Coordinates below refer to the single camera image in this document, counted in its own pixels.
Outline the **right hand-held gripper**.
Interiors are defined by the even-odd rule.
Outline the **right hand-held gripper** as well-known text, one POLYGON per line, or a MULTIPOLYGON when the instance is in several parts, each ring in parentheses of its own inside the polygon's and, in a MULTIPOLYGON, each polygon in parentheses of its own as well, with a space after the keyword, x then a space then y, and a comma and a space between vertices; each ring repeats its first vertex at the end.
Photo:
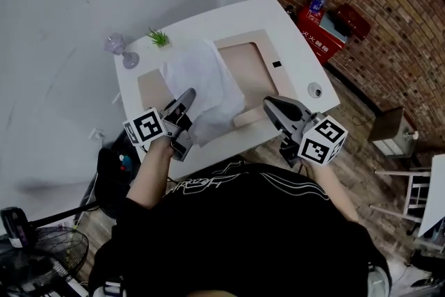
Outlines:
POLYGON ((275 128, 284 134, 280 154, 290 166, 298 159, 327 165, 348 134, 333 117, 311 113, 301 102, 285 96, 265 97, 264 110, 275 128))

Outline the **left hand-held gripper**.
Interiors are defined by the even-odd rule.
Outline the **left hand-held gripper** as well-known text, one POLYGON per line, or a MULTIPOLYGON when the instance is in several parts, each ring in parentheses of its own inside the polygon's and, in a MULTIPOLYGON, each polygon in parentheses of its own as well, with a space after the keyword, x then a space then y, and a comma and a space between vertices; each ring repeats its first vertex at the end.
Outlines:
POLYGON ((191 121, 186 113, 195 98, 195 89, 189 88, 161 112, 150 108, 137 118, 123 122, 131 144, 145 148, 157 138, 166 136, 170 139, 170 146, 174 150, 173 159, 184 161, 192 147, 192 140, 188 134, 191 121))

